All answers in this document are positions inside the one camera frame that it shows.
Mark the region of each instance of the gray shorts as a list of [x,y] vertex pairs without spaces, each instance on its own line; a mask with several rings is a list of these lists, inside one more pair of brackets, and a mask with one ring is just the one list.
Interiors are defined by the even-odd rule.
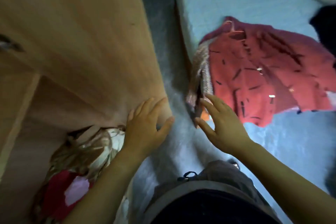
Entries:
[[198,175],[195,173],[192,177],[186,177],[188,173],[176,182],[155,187],[154,195],[145,211],[142,223],[151,223],[158,213],[175,199],[199,189],[215,189],[231,193],[258,206],[281,223],[274,210],[254,187],[252,180],[234,165],[217,160],[208,163],[207,167]]

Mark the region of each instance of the forearm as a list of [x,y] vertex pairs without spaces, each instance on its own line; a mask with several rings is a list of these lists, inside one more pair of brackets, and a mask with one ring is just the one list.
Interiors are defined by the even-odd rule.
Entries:
[[142,159],[121,150],[63,224],[112,223],[128,184],[141,162]]
[[294,223],[336,223],[336,200],[256,143],[237,158]]

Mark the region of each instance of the black cloth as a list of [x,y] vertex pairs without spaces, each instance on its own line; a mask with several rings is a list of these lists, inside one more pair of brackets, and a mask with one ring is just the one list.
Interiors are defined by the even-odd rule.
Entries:
[[257,206],[235,195],[202,189],[166,206],[152,224],[161,223],[278,223]]
[[315,28],[321,44],[336,57],[336,5],[322,7],[309,23]]

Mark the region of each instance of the person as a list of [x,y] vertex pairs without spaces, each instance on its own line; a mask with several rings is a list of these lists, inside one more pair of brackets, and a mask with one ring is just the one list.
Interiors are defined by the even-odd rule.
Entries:
[[[202,105],[213,118],[215,130],[203,120],[196,123],[210,142],[233,155],[260,180],[293,223],[336,223],[336,200],[281,163],[253,142],[233,110],[216,96]],[[158,148],[174,123],[160,130],[157,119],[167,99],[151,98],[129,113],[124,146],[92,189],[63,221],[112,223],[129,182],[151,152]],[[252,181],[233,165],[211,162],[199,175],[183,177],[155,189],[142,223],[280,223]]]

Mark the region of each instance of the mattress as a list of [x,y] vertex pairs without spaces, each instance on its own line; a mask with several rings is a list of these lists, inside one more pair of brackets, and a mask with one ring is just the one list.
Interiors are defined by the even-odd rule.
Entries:
[[321,6],[315,0],[176,0],[176,3],[190,60],[202,37],[219,27],[226,16],[318,39],[309,25],[309,19]]

